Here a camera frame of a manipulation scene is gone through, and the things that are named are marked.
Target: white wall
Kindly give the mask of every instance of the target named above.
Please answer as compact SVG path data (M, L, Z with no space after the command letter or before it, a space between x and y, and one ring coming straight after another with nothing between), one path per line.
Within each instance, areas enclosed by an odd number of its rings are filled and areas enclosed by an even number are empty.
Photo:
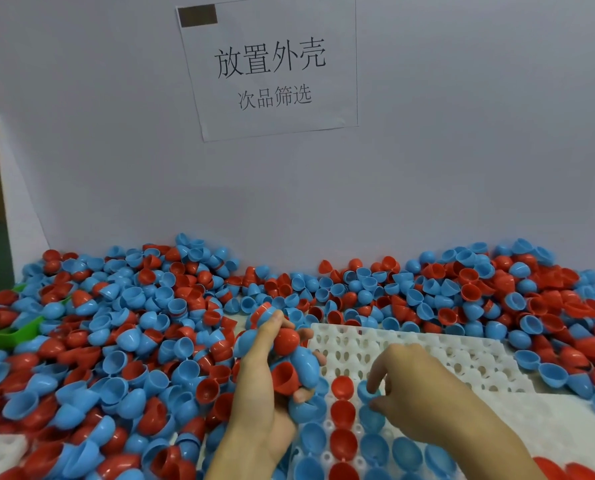
M359 127L207 144L190 1L0 0L0 115L51 246L185 231L312 269L524 236L595 268L595 0L357 0Z

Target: brown tape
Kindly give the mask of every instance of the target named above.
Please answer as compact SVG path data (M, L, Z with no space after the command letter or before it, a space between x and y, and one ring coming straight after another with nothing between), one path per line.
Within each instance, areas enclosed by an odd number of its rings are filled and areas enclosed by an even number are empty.
M198 27L200 25L213 25L217 23L217 12L215 5L188 6L178 8L180 17L180 26L185 29L188 27Z

